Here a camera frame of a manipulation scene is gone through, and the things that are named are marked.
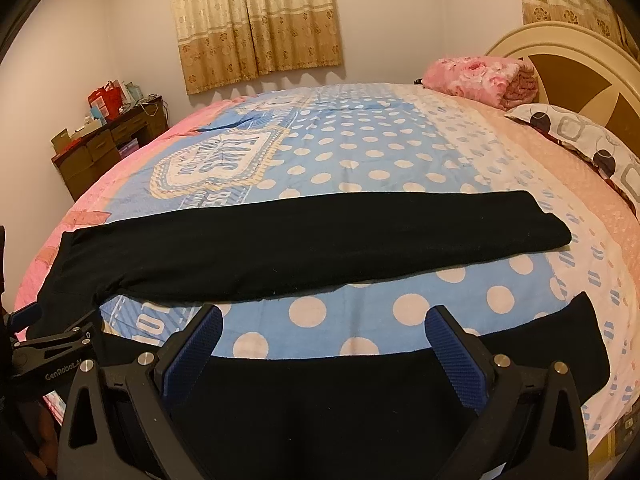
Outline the pink floral folded blanket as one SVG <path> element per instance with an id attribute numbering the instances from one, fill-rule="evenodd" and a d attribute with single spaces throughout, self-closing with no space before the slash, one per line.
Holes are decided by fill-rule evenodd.
<path id="1" fill-rule="evenodd" d="M 512 110 L 529 104 L 539 92 L 533 64 L 500 56 L 440 58 L 427 67 L 421 84 L 425 89 L 480 102 L 498 110 Z"/>

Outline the red gift bag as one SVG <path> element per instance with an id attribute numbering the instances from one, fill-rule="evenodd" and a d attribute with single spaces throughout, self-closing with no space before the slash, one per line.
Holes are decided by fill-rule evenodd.
<path id="1" fill-rule="evenodd" d="M 90 108 L 96 108 L 107 122 L 112 122 L 119 118 L 120 108 L 124 105 L 122 87 L 117 80 L 109 80 L 88 96 L 88 103 Z"/>

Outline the cream and brown headboard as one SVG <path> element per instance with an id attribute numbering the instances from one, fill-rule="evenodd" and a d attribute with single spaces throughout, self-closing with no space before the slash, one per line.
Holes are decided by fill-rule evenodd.
<path id="1" fill-rule="evenodd" d="M 577 25 L 540 22 L 508 32 L 488 53 L 531 62 L 539 102 L 591 119 L 638 153 L 639 63 L 613 41 Z"/>

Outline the brown cardboard box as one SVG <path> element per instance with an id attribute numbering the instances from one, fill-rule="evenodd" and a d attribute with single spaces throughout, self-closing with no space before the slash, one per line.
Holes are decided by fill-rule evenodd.
<path id="1" fill-rule="evenodd" d="M 67 129 L 63 129 L 56 136 L 51 139 L 51 144 L 55 151 L 55 154 L 63 154 L 72 144 L 73 139 L 68 133 Z"/>

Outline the blue polka dot bedspread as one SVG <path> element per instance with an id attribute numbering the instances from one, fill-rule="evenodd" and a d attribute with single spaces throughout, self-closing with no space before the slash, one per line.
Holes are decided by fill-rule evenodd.
<path id="1" fill-rule="evenodd" d="M 61 233 L 180 209 L 357 192 L 524 190 L 563 220 L 570 246 L 386 283 L 223 304 L 216 355 L 303 359 L 425 346 L 436 304 L 484 335 L 585 292 L 611 376 L 582 409 L 596 448 L 639 395 L 639 223 L 585 162 L 500 110 L 400 84 L 269 92 L 183 119 L 102 177 L 32 260 L 15 303 L 36 298 Z"/>

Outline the dark brown wooden desk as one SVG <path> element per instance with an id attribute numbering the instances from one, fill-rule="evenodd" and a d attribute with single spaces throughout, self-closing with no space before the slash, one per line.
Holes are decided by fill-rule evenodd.
<path id="1" fill-rule="evenodd" d="M 151 96 L 108 124 L 73 141 L 51 162 L 74 202 L 126 157 L 168 130 L 165 101 Z"/>

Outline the gold patterned window curtain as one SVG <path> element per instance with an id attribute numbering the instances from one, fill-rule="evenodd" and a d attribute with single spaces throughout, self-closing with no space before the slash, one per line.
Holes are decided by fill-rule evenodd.
<path id="1" fill-rule="evenodd" d="M 333 0 L 171 0 L 186 93 L 343 63 Z"/>

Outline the white circle patterned pillow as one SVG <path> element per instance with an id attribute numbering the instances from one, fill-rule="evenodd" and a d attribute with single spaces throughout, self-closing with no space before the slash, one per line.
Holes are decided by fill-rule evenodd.
<path id="1" fill-rule="evenodd" d="M 639 218 L 639 159 L 614 133 L 585 116 L 544 103 L 514 107 L 506 112 L 506 118 L 531 126 L 577 154 Z"/>

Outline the black knit garment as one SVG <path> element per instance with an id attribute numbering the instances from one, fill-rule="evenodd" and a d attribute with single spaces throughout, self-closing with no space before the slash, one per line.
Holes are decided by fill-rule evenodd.
<path id="1" fill-rule="evenodd" d="M 347 284 L 553 252 L 568 226 L 525 191 L 365 192 L 183 209 L 62 235 L 27 335 L 62 332 L 117 296 L 164 306 L 294 298 Z M 386 356 L 253 362 L 215 349 L 190 396 L 168 410 L 203 479 L 438 479 L 477 414 L 425 346 Z M 565 363 L 582 404 L 610 363 L 586 294 L 561 311 L 479 336 L 521 366 Z M 99 366 L 160 348 L 96 336 Z M 105 400 L 118 455 L 165 479 L 126 396 Z"/>

